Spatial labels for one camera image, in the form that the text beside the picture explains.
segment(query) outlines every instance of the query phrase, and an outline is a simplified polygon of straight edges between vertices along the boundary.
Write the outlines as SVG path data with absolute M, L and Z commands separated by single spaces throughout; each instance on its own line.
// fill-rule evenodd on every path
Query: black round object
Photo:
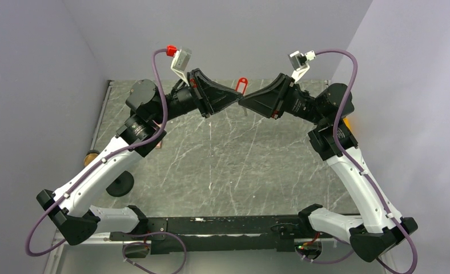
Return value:
M 133 186 L 134 177 L 125 171 L 106 188 L 106 191 L 112 197 L 122 197 L 128 194 Z

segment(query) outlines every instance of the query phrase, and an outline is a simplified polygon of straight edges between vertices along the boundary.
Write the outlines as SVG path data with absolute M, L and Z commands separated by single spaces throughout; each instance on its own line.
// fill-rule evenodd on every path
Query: floor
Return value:
M 215 80 L 235 87 L 234 80 Z M 114 81 L 95 148 L 103 149 L 128 118 L 125 100 L 136 81 Z M 272 79 L 249 80 L 247 91 Z M 169 92 L 175 81 L 164 81 Z M 327 81 L 309 80 L 313 96 Z M 297 214 L 319 203 L 337 213 L 358 213 L 339 178 L 312 149 L 313 124 L 284 114 L 266 119 L 234 104 L 208 119 L 198 110 L 168 123 L 162 147 L 132 166 L 133 190 L 107 193 L 98 207 L 138 206 L 147 216 L 234 216 Z

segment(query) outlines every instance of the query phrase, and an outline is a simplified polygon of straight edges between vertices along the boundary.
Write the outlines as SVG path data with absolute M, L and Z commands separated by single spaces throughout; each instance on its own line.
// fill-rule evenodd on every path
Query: tabletop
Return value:
M 235 80 L 214 81 L 235 88 Z M 248 81 L 247 92 L 273 79 Z M 125 105 L 135 80 L 113 81 L 98 125 L 102 150 L 129 116 Z M 163 81 L 166 93 L 176 81 Z M 326 80 L 300 83 L 315 96 Z M 318 203 L 337 213 L 358 213 L 346 188 L 312 149 L 312 123 L 289 114 L 264 118 L 238 104 L 202 118 L 199 111 L 168 122 L 161 148 L 128 169 L 132 191 L 120 198 L 103 193 L 98 207 L 138 206 L 149 217 L 297 214 Z

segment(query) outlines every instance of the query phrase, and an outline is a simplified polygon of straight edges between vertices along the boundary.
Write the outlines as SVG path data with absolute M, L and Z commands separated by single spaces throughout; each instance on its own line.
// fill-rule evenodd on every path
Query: red connector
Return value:
M 168 55 L 168 56 L 171 56 L 171 57 L 175 56 L 175 53 L 177 51 L 178 51 L 178 49 L 173 45 L 168 45 L 166 47 L 166 55 Z

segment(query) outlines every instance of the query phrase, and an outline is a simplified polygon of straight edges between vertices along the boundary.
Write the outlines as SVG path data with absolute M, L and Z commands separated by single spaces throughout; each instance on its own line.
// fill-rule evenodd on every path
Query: purple cable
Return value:
M 133 237 L 147 237 L 147 236 L 152 236 L 152 235 L 169 235 L 169 236 L 174 237 L 175 239 L 177 239 L 178 242 L 180 242 L 181 246 L 183 247 L 184 258 L 183 258 L 183 262 L 181 263 L 180 267 L 175 272 L 173 272 L 172 274 L 177 274 L 178 272 L 180 272 L 181 269 L 183 269 L 184 264 L 186 262 L 186 246 L 184 245 L 184 242 L 177 235 L 174 235 L 174 234 L 169 233 L 169 232 L 152 232 L 152 233 L 147 233 L 147 234 L 129 235 L 129 236 L 133 236 Z M 128 248 L 128 247 L 130 247 L 132 245 L 145 245 L 145 246 L 147 246 L 147 244 L 145 244 L 145 243 L 143 243 L 141 241 L 136 241 L 136 242 L 133 242 L 133 243 L 125 245 L 124 248 L 122 249 L 122 257 L 125 259 L 125 261 L 130 263 L 130 264 L 132 264 L 132 265 L 134 265 L 135 267 L 141 269 L 142 271 L 145 271 L 145 272 L 149 273 L 149 274 L 156 274 L 153 271 L 144 268 L 140 264 L 137 264 L 137 263 L 133 262 L 132 260 L 130 260 L 130 259 L 128 259 L 126 257 L 126 248 Z
M 320 50 L 320 51 L 316 51 L 315 52 L 316 56 L 320 55 L 320 54 L 325 54 L 325 53 L 339 53 L 339 54 L 343 54 L 343 55 L 349 57 L 349 59 L 351 59 L 351 61 L 353 62 L 353 72 L 352 72 L 352 75 L 351 75 L 351 79 L 349 80 L 349 85 L 346 88 L 346 92 L 344 93 L 343 100 L 341 100 L 341 104 L 339 104 L 339 109 L 337 110 L 336 118 L 334 120 L 333 132 L 337 132 L 338 131 L 339 120 L 341 119 L 341 114 L 343 113 L 344 106 L 346 105 L 346 102 L 348 100 L 348 96 L 351 93 L 351 87 L 355 83 L 356 74 L 358 72 L 358 62 L 357 62 L 356 58 L 351 53 L 349 53 L 349 52 L 347 52 L 345 50 L 328 49 L 328 50 Z M 348 152 L 346 152 L 344 147 L 341 145 L 341 143 L 339 142 L 339 139 L 338 139 L 338 135 L 337 134 L 333 134 L 332 136 L 334 138 L 334 143 L 339 148 L 339 150 L 343 153 L 343 155 L 346 156 L 346 158 L 348 158 L 356 166 L 356 168 L 360 172 L 363 172 L 364 171 L 363 167 Z M 373 179 L 368 174 L 364 174 L 364 176 L 368 180 L 368 182 L 371 185 L 371 187 L 375 190 L 375 193 L 378 196 L 378 198 L 380 199 L 381 204 L 383 205 L 383 208 L 385 209 L 386 213 L 387 214 L 391 213 L 391 210 L 388 207 L 387 202 L 385 201 L 385 198 L 381 194 L 380 190 L 376 186 L 376 184 L 373 181 Z M 382 262 L 380 259 L 377 259 L 377 261 L 382 266 L 384 266 L 388 271 L 390 271 L 393 274 L 412 274 L 415 271 L 415 268 L 417 267 L 417 262 L 418 262 L 417 248 L 415 247 L 415 244 L 413 243 L 413 240 L 410 237 L 410 235 L 400 225 L 400 223 L 395 218 L 392 218 L 392 221 L 398 227 L 398 229 L 401 231 L 403 236 L 405 236 L 405 239 L 407 240 L 408 244 L 410 244 L 410 247 L 412 249 L 412 254 L 413 254 L 412 265 L 410 266 L 409 270 L 407 270 L 404 273 L 400 273 L 400 272 L 396 272 L 393 269 L 391 269 L 389 266 L 384 264 L 384 262 Z
M 306 256 L 303 256 L 301 253 L 299 253 L 299 251 L 296 249 L 296 253 L 304 260 L 313 263 L 313 264 L 336 264 L 339 263 L 341 261 L 346 260 L 347 258 L 349 258 L 351 255 L 353 255 L 353 253 L 355 253 L 355 251 L 352 249 L 350 250 L 348 253 L 346 253 L 346 255 L 344 255 L 343 257 L 333 260 L 333 261 L 315 261 L 315 260 L 311 260 Z
M 108 154 L 107 156 L 104 157 L 104 159 L 106 160 L 110 160 L 112 157 L 116 156 L 117 154 L 125 151 L 125 150 L 133 150 L 137 147 L 140 146 L 144 146 L 145 144 L 149 144 L 151 142 L 153 142 L 154 140 L 156 140 L 164 131 L 164 128 L 166 127 L 166 123 L 168 122 L 168 105 L 166 105 L 166 97 L 164 95 L 164 91 L 163 91 L 163 86 L 161 85 L 161 80 L 159 79 L 159 75 L 158 75 L 158 70 L 156 69 L 156 55 L 158 55 L 159 53 L 165 53 L 166 49 L 160 49 L 157 50 L 153 53 L 152 55 L 152 71 L 154 72 L 154 77 L 156 79 L 156 84 L 158 86 L 158 91 L 159 91 L 159 97 L 161 98 L 161 104 L 163 106 L 163 122 L 161 123 L 161 127 L 159 128 L 158 132 L 156 132 L 151 138 L 146 139 L 142 142 L 139 143 L 135 143 L 132 144 L 130 146 L 127 147 L 123 147 L 120 148 L 114 152 L 111 152 L 110 154 Z M 70 195 L 96 168 L 98 168 L 100 165 L 102 164 L 101 161 L 96 162 L 95 164 L 93 164 L 76 182 L 73 186 L 71 186 L 69 188 L 69 190 L 67 190 L 67 193 Z M 30 230 L 30 233 L 28 234 L 26 240 L 25 240 L 25 253 L 31 257 L 38 257 L 38 256 L 42 256 L 45 255 L 47 253 L 49 253 L 50 251 L 56 249 L 57 247 L 59 247 L 61 244 L 65 243 L 65 240 L 60 241 L 59 243 L 57 243 L 56 245 L 50 247 L 49 249 L 42 251 L 42 252 L 37 252 L 34 253 L 30 250 L 30 241 L 31 238 L 33 236 L 33 233 L 35 233 L 35 230 L 37 229 L 37 227 L 40 225 L 40 223 L 45 219 L 45 217 L 47 217 L 47 215 L 56 207 L 58 206 L 62 201 L 64 200 L 64 197 L 60 197 L 57 201 L 55 201 L 55 203 L 53 203 L 47 210 L 45 210 L 45 212 L 43 213 L 43 215 L 40 217 L 40 219 L 38 219 L 37 223 L 33 226 L 33 228 Z

